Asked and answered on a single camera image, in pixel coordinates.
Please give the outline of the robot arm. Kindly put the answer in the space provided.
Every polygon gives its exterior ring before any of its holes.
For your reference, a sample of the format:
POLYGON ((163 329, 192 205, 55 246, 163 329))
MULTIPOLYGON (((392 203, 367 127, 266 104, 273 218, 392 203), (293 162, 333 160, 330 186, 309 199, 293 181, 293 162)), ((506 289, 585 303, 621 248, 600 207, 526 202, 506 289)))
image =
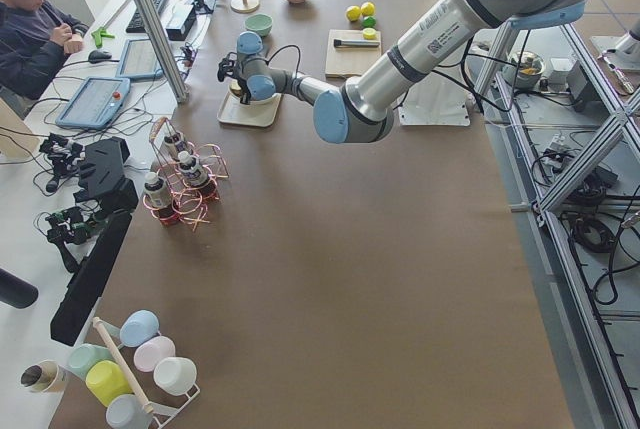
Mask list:
POLYGON ((260 57, 261 38, 242 32, 223 58, 217 78, 236 80, 241 102, 289 94, 313 107, 318 136, 329 143, 369 143, 394 123, 393 104, 479 30, 510 22, 519 29, 578 20, 586 0, 438 0, 362 76, 340 88, 298 71, 271 67, 260 57))

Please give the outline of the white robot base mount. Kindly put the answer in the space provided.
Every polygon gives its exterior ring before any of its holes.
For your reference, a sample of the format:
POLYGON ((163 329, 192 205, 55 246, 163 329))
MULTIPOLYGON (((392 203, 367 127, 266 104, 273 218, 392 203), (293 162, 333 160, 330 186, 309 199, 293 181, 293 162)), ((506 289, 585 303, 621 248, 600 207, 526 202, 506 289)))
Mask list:
POLYGON ((403 126, 470 125, 467 91, 446 78, 430 74, 414 85, 399 108, 403 126))

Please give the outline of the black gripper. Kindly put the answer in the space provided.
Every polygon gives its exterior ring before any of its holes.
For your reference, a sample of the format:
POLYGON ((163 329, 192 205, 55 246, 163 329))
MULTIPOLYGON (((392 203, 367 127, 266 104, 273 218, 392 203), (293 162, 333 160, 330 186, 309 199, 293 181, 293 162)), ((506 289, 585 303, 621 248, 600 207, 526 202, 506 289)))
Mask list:
POLYGON ((226 79, 235 79, 241 86, 243 93, 240 96, 240 103, 244 105, 250 104, 250 93, 246 80, 242 77, 239 69, 238 55, 236 52, 228 52, 218 63, 217 79, 224 82, 226 79))

